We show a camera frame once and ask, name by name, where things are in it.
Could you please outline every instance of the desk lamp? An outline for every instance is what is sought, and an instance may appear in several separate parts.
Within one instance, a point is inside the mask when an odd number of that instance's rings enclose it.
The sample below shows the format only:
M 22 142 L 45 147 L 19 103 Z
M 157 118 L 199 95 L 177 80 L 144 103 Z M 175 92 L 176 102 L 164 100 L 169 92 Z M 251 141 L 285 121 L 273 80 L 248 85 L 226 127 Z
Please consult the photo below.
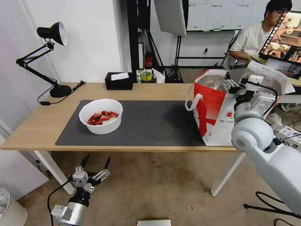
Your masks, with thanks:
M 17 65 L 19 65 L 22 68 L 25 68 L 26 70 L 30 71 L 31 73 L 39 76 L 41 79 L 44 79 L 45 81 L 52 84 L 53 88 L 50 90 L 50 96 L 55 97 L 55 98 L 60 98 L 60 97 L 70 95 L 72 90 L 69 86 L 60 85 L 60 84 L 58 84 L 57 80 L 54 80 L 53 78 L 49 78 L 48 76 L 43 75 L 28 66 L 29 63 L 31 63 L 32 61 L 35 61 L 36 59 L 53 51 L 54 43 L 51 41 L 51 39 L 53 39 L 54 41 L 56 41 L 57 43 L 59 43 L 63 46 L 67 45 L 67 36 L 66 36 L 65 28 L 64 28 L 62 22 L 57 22 L 57 23 L 53 24 L 50 28 L 38 27 L 37 33 L 41 38 L 44 38 L 47 43 L 45 45 L 43 45 L 42 47 L 38 48 L 37 50 L 33 51 L 32 53 L 24 56 L 23 58 L 17 59 L 16 60 Z M 37 55 L 37 56 L 32 56 L 36 52 L 38 52 L 46 47 L 48 48 L 48 50 L 46 52 L 41 53 L 40 55 Z

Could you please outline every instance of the man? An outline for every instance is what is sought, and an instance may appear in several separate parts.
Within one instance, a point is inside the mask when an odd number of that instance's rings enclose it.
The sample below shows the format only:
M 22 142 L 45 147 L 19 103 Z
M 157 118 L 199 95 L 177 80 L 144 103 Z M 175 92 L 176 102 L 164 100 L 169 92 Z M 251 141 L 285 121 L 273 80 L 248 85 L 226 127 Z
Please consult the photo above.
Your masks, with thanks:
M 252 55 L 258 55 L 281 14 L 292 9 L 291 0 L 271 0 L 266 7 L 264 20 L 245 30 L 237 37 L 230 48 L 230 56 L 238 59 L 234 69 L 246 68 L 252 61 Z M 266 121 L 271 125 L 282 125 L 281 118 L 275 109 L 268 115 Z

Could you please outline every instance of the black tissue box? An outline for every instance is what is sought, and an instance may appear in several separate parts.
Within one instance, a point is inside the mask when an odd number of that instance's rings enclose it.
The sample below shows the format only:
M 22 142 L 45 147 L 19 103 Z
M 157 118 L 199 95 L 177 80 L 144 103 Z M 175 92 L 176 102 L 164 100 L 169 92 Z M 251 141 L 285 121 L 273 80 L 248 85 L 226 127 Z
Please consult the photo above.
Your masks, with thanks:
M 105 82 L 107 90 L 132 90 L 133 89 L 133 81 L 131 79 L 131 74 L 129 72 L 129 78 L 124 78 L 120 80 L 111 80 L 112 74 L 120 74 L 123 72 L 108 72 Z

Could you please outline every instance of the glasses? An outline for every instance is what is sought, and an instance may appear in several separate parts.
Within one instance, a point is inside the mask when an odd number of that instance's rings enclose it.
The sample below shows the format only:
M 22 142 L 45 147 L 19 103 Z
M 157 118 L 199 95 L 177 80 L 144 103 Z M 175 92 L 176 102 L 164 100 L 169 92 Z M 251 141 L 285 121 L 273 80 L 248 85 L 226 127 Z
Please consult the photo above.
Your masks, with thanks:
M 279 15 L 281 15 L 282 13 L 287 13 L 288 11 L 287 10 L 278 10 L 278 11 L 274 11 L 273 13 L 277 13 Z

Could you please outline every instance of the white t-shirt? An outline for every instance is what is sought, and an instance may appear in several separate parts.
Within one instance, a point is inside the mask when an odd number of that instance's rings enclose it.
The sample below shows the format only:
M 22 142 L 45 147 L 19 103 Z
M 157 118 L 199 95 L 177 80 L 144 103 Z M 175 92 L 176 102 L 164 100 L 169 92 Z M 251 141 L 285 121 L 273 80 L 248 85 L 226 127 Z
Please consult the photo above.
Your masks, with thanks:
M 230 51 L 242 51 L 250 56 L 258 55 L 271 32 L 272 29 L 270 32 L 262 29 L 262 22 L 254 24 L 240 33 Z M 247 64 L 247 61 L 239 60 L 237 65 L 241 64 Z

